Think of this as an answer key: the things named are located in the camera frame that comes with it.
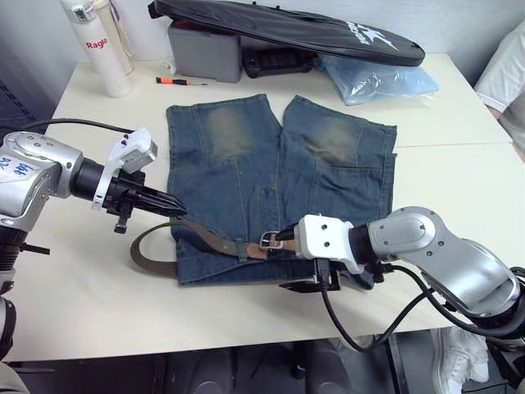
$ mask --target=floor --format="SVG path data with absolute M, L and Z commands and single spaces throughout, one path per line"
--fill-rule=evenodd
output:
M 411 394 L 432 393 L 432 343 L 429 331 L 396 335 L 403 360 L 408 390 Z M 349 376 L 352 394 L 395 394 L 386 347 L 361 354 L 337 344 Z M 236 394 L 305 393 L 304 379 L 291 377 L 291 344 L 279 343 L 234 348 Z M 198 351 L 165 355 L 139 355 L 93 360 L 24 362 L 25 369 L 52 369 L 54 372 L 22 373 L 32 394 L 182 394 L 187 392 Z M 463 392 L 512 394 L 511 387 L 498 386 L 485 390 L 478 387 L 502 382 L 491 359 L 488 383 L 468 382 Z

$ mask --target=faded denim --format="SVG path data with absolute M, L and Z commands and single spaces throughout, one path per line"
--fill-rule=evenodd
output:
M 168 190 L 188 220 L 239 243 L 258 242 L 307 213 L 354 225 L 391 210 L 396 131 L 296 96 L 283 126 L 266 95 L 167 109 Z M 207 254 L 191 230 L 173 227 L 181 284 L 311 277 L 313 264 L 275 252 L 259 261 Z M 364 275 L 365 287 L 371 277 Z

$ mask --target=plastic bag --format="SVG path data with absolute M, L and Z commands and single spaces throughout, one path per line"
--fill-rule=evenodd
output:
M 328 55 L 319 57 L 346 105 L 410 97 L 439 89 L 421 67 L 387 66 Z

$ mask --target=metal buckle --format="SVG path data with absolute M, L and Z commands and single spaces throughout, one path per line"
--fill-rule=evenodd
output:
M 278 231 L 266 231 L 261 235 L 259 241 L 260 250 L 283 249 L 285 247 L 284 241 L 276 241 L 275 237 L 279 234 Z

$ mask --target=gray box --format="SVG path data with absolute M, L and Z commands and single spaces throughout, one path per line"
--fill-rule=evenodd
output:
M 239 35 L 180 29 L 175 23 L 167 33 L 179 74 L 213 78 L 220 82 L 239 81 Z

